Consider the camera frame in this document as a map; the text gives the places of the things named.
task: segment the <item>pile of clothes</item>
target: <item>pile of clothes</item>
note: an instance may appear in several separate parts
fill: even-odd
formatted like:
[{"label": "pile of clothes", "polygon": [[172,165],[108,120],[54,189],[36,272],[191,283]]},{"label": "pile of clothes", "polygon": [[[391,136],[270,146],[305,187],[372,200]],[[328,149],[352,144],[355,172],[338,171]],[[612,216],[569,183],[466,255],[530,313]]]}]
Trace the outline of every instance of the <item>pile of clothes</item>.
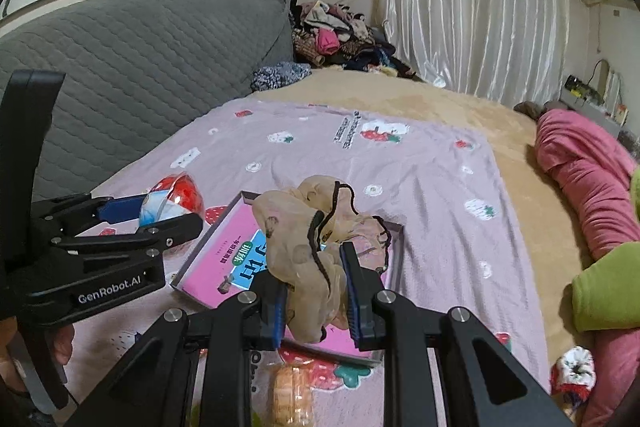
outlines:
[{"label": "pile of clothes", "polygon": [[384,73],[413,78],[415,71],[394,57],[396,48],[384,32],[364,22],[348,6],[321,0],[298,4],[291,0],[293,45],[296,60],[315,67],[340,66],[345,70]]}]

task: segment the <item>metal screw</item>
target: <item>metal screw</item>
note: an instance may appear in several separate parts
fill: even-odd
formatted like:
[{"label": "metal screw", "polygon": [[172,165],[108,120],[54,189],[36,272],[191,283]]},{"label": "metal screw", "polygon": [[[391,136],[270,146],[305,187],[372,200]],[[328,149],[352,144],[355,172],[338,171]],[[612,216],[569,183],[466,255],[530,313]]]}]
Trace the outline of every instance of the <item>metal screw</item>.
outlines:
[{"label": "metal screw", "polygon": [[242,292],[238,294],[238,300],[242,302],[242,304],[251,304],[252,302],[255,302],[255,299],[257,298],[258,296],[252,291]]},{"label": "metal screw", "polygon": [[376,295],[376,299],[385,304],[391,304],[396,300],[396,294],[391,290],[380,290]]},{"label": "metal screw", "polygon": [[182,318],[182,310],[178,308],[171,308],[164,312],[164,320],[167,322],[177,322]]},{"label": "metal screw", "polygon": [[471,312],[462,306],[451,310],[451,318],[458,322],[467,322],[471,318]]}]

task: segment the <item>green fabric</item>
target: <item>green fabric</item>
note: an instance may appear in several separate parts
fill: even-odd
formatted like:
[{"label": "green fabric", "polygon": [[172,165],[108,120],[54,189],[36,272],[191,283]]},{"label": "green fabric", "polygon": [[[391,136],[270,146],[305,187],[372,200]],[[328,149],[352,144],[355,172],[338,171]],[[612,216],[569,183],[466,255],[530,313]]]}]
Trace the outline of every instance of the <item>green fabric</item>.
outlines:
[{"label": "green fabric", "polygon": [[634,175],[631,176],[629,195],[631,196],[631,205],[636,211],[636,217],[640,221],[640,168],[636,169]]},{"label": "green fabric", "polygon": [[625,243],[574,278],[578,331],[640,327],[640,243]]}]

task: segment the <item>beige bedspread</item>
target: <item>beige bedspread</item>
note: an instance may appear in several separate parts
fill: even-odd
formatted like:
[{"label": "beige bedspread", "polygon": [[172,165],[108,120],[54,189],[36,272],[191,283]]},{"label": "beige bedspread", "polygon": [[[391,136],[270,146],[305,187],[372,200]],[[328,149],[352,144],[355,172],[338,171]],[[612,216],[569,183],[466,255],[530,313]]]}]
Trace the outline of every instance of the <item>beige bedspread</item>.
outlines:
[{"label": "beige bedspread", "polygon": [[356,71],[318,70],[293,86],[255,96],[371,110],[483,132],[494,149],[536,274],[550,363],[575,344],[591,344],[590,337],[578,336],[573,327],[570,294],[572,278],[589,263],[588,250],[577,216],[536,163],[532,120],[488,100]]}]

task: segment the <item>green label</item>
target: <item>green label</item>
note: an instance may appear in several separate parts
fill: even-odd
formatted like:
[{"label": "green label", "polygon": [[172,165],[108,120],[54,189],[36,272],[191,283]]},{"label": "green label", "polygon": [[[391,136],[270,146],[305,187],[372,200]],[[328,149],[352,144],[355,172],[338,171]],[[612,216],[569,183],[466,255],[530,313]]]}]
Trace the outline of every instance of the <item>green label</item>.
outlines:
[{"label": "green label", "polygon": [[244,243],[242,243],[242,245],[240,245],[238,253],[236,253],[234,258],[231,260],[231,263],[234,266],[240,266],[242,264],[242,261],[244,261],[246,255],[251,252],[251,249],[253,247],[254,244],[251,241],[245,241]]}]

